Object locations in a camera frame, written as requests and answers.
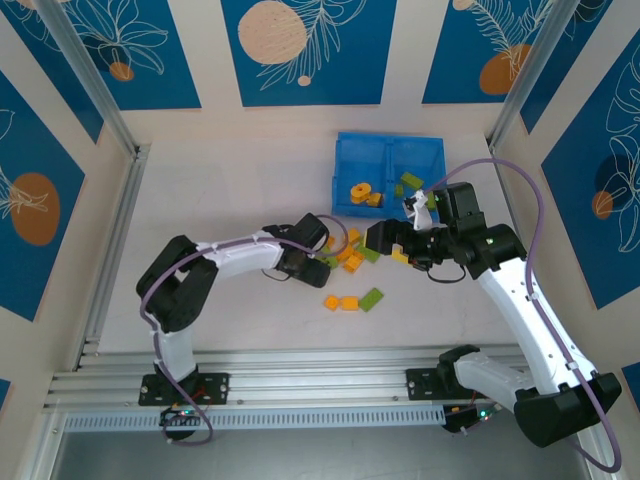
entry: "lime green block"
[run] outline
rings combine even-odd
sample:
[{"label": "lime green block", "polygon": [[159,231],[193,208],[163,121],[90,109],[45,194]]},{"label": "lime green block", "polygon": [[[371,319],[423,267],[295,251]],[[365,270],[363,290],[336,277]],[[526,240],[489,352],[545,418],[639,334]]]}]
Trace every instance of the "lime green block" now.
[{"label": "lime green block", "polygon": [[365,247],[362,243],[360,245],[358,245],[358,248],[356,248],[356,251],[358,251],[361,254],[363,254],[364,258],[366,258],[367,261],[369,261],[371,263],[376,263],[378,261],[378,259],[380,258],[380,254],[378,252],[375,252],[375,251],[371,250],[370,248]]},{"label": "lime green block", "polygon": [[433,196],[433,192],[427,193],[427,208],[432,212],[436,211],[436,197]]},{"label": "lime green block", "polygon": [[[331,253],[331,249],[326,245],[320,251],[322,253]],[[338,259],[336,257],[319,257],[318,260],[329,265],[329,267],[331,267],[331,270],[333,270],[334,268],[338,268],[339,265]]]},{"label": "lime green block", "polygon": [[412,175],[409,172],[404,172],[400,177],[400,181],[404,183],[407,187],[412,188],[414,190],[420,190],[420,187],[424,185],[424,180]]},{"label": "lime green block", "polygon": [[377,288],[373,288],[358,301],[358,306],[365,312],[368,312],[375,307],[380,300],[382,300],[382,297],[384,297],[383,293]]}]

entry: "blue bin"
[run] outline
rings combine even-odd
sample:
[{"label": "blue bin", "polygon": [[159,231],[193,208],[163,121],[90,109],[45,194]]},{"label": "blue bin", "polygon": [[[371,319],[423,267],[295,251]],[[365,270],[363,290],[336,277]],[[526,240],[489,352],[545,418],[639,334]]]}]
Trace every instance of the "blue bin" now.
[{"label": "blue bin", "polygon": [[[430,187],[444,177],[446,168],[442,139],[339,133],[333,176],[333,214],[406,220],[402,198],[394,198],[395,185],[401,183],[400,177],[405,172],[424,180],[423,188]],[[381,208],[351,202],[351,188],[359,183],[368,183],[372,192],[383,194]],[[414,190],[404,186],[404,197],[413,194]]]}]

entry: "white table surface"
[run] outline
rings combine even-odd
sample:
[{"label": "white table surface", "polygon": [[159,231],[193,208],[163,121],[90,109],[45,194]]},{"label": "white table surface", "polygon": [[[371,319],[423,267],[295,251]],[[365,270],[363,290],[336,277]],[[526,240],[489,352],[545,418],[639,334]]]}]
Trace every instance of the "white table surface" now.
[{"label": "white table surface", "polygon": [[[480,133],[445,138],[447,168],[489,156]],[[99,351],[151,351],[139,318],[135,285],[176,235],[224,241],[264,225],[296,223],[306,212],[329,213],[335,136],[154,142],[116,278]],[[475,166],[456,179],[476,189],[487,224],[511,224],[495,169]],[[375,220],[346,219],[364,231]],[[456,265],[434,270],[455,278]],[[331,312],[329,294],[385,297],[369,313]],[[214,283],[195,324],[194,348],[208,350],[435,346],[515,343],[477,282],[431,282],[390,257],[355,274],[334,270],[323,289],[259,271]]]}]

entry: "yellow block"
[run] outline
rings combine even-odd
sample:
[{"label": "yellow block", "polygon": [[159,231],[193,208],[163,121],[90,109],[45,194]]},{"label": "yellow block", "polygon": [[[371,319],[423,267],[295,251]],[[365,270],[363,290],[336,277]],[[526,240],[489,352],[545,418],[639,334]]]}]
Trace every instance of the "yellow block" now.
[{"label": "yellow block", "polygon": [[391,251],[391,258],[400,263],[409,264],[409,257],[402,253],[402,248],[400,247],[393,247],[393,250]]},{"label": "yellow block", "polygon": [[351,255],[347,259],[347,262],[344,264],[344,269],[349,273],[355,273],[355,271],[360,268],[360,265],[362,265],[363,261],[364,255],[362,255],[360,252],[354,251],[353,255]]},{"label": "yellow block", "polygon": [[340,306],[343,310],[350,312],[358,310],[358,297],[342,297],[342,300],[340,300]]},{"label": "yellow block", "polygon": [[351,245],[347,245],[347,248],[345,248],[344,251],[340,255],[338,255],[336,257],[336,260],[338,260],[338,262],[342,263],[347,258],[349,258],[351,255],[353,255],[354,251],[355,250],[353,249],[353,247]]},{"label": "yellow block", "polygon": [[367,205],[369,205],[370,207],[379,207],[380,202],[382,202],[381,193],[372,193],[371,196],[367,199]]}]

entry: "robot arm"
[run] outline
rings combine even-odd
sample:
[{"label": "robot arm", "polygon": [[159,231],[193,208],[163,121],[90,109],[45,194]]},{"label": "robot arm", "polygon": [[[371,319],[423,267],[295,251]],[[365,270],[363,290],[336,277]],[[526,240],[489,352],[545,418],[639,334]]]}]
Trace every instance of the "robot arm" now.
[{"label": "robot arm", "polygon": [[605,411],[621,393],[612,373],[601,375],[580,352],[534,279],[534,295],[541,303],[574,362],[566,364],[560,348],[536,311],[525,288],[526,252],[507,225],[487,227],[473,187],[459,183],[434,192],[444,227],[430,228],[424,220],[422,192],[405,200],[413,225],[386,220],[369,228],[366,246],[391,254],[393,244],[403,248],[409,263],[422,271],[453,260],[493,298],[511,327],[531,373],[508,368],[466,345],[440,357],[437,373],[445,390],[466,388],[480,392],[515,413],[525,435],[538,446],[594,425],[598,416],[573,370],[580,370]]},{"label": "robot arm", "polygon": [[[326,226],[314,215],[307,214],[296,225],[264,227],[254,235],[222,244],[193,243],[182,235],[172,239],[149,267],[136,286],[144,298],[151,287],[172,265],[198,251],[209,250],[180,269],[183,278],[171,275],[153,292],[146,306],[147,313],[159,323],[154,333],[167,372],[189,394],[193,394],[202,377],[193,357],[192,324],[200,315],[214,280],[223,280],[250,270],[276,269],[313,287],[323,287],[329,278],[327,264],[311,258],[298,248],[278,240],[295,242],[316,248],[328,237]],[[164,392],[160,404],[181,400],[170,382],[157,368],[155,384]]]}]

